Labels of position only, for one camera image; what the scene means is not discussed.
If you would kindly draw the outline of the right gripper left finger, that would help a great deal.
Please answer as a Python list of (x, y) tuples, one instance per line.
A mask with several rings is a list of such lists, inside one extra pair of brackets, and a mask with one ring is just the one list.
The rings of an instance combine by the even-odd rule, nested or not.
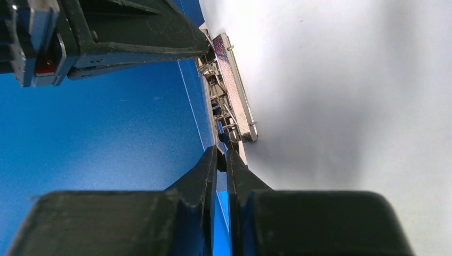
[(218, 149), (162, 191), (55, 191), (8, 255), (211, 255)]

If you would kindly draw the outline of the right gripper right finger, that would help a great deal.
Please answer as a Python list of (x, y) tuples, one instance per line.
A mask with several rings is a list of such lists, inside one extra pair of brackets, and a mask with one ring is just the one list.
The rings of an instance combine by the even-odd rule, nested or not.
[(226, 156), (232, 255), (413, 255), (392, 205), (371, 191), (274, 190)]

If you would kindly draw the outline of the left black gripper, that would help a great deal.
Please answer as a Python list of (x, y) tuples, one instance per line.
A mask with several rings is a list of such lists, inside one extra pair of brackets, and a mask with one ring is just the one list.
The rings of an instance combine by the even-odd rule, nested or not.
[(1, 1), (1, 74), (21, 87), (207, 53), (205, 34), (172, 1)]

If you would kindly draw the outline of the blue plastic folder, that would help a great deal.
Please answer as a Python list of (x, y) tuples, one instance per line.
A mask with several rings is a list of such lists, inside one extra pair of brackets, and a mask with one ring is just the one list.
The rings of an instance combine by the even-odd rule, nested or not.
[(1, 255), (43, 195), (163, 190), (212, 144), (193, 60), (38, 88), (1, 74)]

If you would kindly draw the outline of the metal folder clip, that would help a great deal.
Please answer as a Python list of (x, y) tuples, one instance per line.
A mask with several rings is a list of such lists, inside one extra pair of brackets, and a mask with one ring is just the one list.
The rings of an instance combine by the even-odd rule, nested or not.
[(233, 45), (225, 33), (212, 37), (199, 27), (207, 40), (208, 52), (196, 58), (204, 85), (209, 119), (217, 145), (232, 148), (244, 157), (244, 144), (258, 139), (256, 121), (247, 99)]

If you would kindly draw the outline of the white paper sheets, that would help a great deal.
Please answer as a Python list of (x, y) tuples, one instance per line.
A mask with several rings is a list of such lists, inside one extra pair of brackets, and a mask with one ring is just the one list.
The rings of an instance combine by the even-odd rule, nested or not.
[(274, 189), (391, 202), (416, 255), (451, 255), (451, 1), (201, 1), (256, 122)]

